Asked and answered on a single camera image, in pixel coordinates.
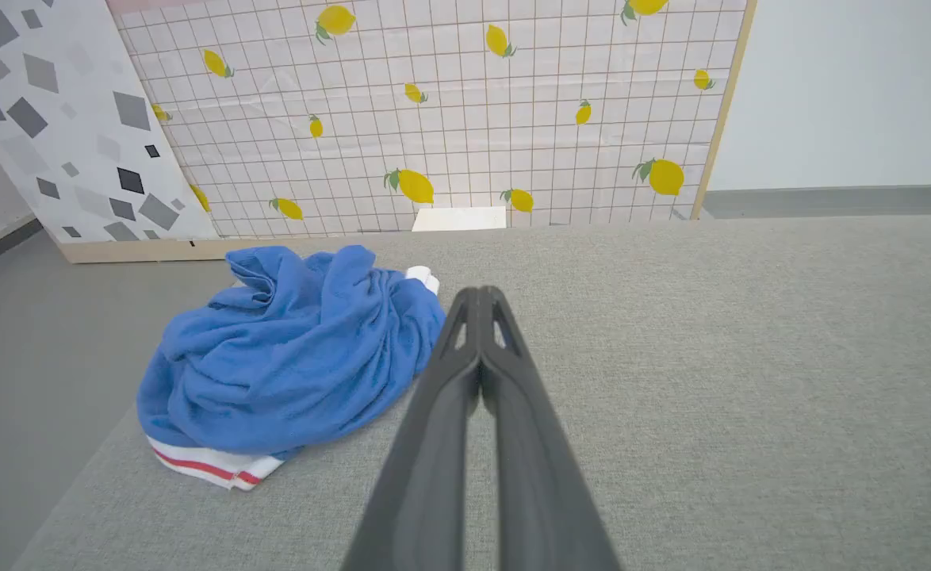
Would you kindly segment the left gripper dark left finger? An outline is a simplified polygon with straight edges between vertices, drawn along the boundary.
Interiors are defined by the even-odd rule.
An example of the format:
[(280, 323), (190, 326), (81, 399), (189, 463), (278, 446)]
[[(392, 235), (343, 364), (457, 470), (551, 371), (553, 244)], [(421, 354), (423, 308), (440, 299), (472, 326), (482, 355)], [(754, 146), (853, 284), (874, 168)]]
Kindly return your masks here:
[(462, 570), (466, 435), (480, 386), (476, 303), (456, 295), (417, 383), (343, 570)]

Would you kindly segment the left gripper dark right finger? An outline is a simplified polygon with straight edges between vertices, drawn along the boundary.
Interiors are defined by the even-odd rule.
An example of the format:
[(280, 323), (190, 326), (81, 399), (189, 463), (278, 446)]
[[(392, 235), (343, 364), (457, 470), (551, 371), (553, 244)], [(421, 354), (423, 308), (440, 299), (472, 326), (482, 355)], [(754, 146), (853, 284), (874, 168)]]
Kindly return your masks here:
[(504, 293), (481, 288), (481, 398), (496, 424), (499, 567), (619, 570)]

